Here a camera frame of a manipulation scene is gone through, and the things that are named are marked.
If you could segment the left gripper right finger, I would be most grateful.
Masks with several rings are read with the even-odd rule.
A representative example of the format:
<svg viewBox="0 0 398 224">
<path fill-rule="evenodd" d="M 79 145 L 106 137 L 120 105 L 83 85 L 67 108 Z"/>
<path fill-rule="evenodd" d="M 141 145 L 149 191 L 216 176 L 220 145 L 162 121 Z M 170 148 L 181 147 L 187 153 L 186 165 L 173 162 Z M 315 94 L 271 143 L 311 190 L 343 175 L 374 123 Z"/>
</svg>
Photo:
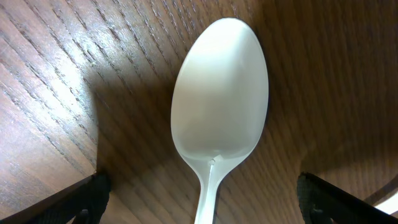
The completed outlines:
<svg viewBox="0 0 398 224">
<path fill-rule="evenodd" d="M 397 218 L 311 173 L 299 175 L 297 197 L 305 224 L 397 224 Z"/>
</svg>

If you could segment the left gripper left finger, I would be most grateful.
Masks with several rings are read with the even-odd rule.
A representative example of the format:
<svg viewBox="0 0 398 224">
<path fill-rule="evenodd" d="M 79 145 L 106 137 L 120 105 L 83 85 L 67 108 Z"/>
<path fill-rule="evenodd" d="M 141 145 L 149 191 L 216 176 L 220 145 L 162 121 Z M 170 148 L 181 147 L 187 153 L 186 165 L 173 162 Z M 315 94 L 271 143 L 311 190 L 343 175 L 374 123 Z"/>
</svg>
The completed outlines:
<svg viewBox="0 0 398 224">
<path fill-rule="evenodd" d="M 1 220 L 7 223 L 99 223 L 109 202 L 111 181 L 93 174 Z"/>
</svg>

